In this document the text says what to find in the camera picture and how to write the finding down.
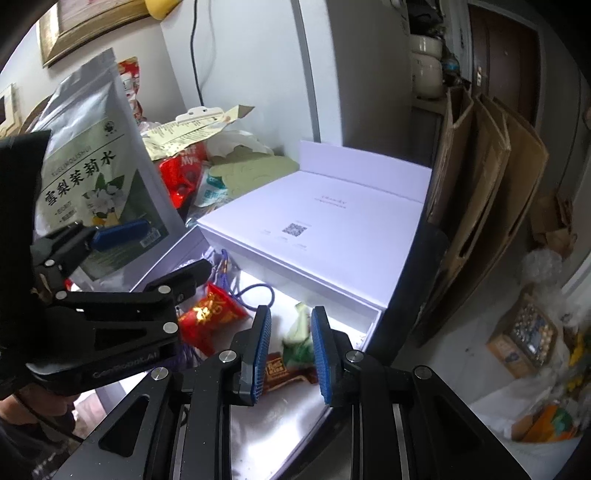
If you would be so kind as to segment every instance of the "cardboard sheet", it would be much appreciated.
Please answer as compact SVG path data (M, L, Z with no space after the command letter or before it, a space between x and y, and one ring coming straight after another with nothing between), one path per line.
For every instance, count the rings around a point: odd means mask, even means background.
M527 215L548 160L548 151L533 127L500 100L495 99L495 104L506 115L511 142L505 174L469 261L431 313L431 320L426 319L428 328L420 335L421 341L439 330L499 261Z
M511 151L505 113L487 98L483 101L488 108L478 98L474 99L476 121L450 203L451 213L456 218L451 218L444 228L444 232L455 233L450 235L453 239L425 308L423 322L431 322L431 313L470 258L491 211Z
M427 195L427 221L440 226L449 206L466 153L474 101L464 87L447 91L441 138Z

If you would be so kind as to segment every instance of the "wooden door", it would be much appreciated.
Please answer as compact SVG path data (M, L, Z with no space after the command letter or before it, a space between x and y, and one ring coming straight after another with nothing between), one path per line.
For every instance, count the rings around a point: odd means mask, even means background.
M472 92L497 97L535 124L540 43L535 30L490 10L468 6L472 26Z

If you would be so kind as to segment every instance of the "red packet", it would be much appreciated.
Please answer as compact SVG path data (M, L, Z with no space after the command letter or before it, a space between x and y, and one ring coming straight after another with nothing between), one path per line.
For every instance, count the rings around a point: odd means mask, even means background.
M226 323L241 320L248 312L224 289L207 282L206 295L178 319L185 343L198 348L204 355L215 353L211 334Z
M206 160L205 146L199 142L158 165L168 195L177 210L197 192L203 175L203 162Z

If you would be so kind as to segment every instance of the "framed picture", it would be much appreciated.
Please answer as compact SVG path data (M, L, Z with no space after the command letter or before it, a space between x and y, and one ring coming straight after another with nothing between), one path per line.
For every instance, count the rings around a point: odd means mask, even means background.
M59 0L38 23L48 67L108 31L149 15L145 0Z
M17 133L20 127L21 117L14 98L14 88L10 84L0 92L0 139Z

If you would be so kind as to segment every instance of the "black metal bracket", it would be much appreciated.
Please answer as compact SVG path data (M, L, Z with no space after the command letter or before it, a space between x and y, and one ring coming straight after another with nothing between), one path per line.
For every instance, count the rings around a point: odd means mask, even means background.
M231 480L229 407L256 401L244 393L260 380L256 359L267 357L270 322L269 309L261 306L229 350L182 373L153 369L54 479L164 480L177 465L181 480Z
M314 310L314 342L323 343L330 365L329 405L352 411L352 479L529 478L432 369L384 367L331 330L324 308Z

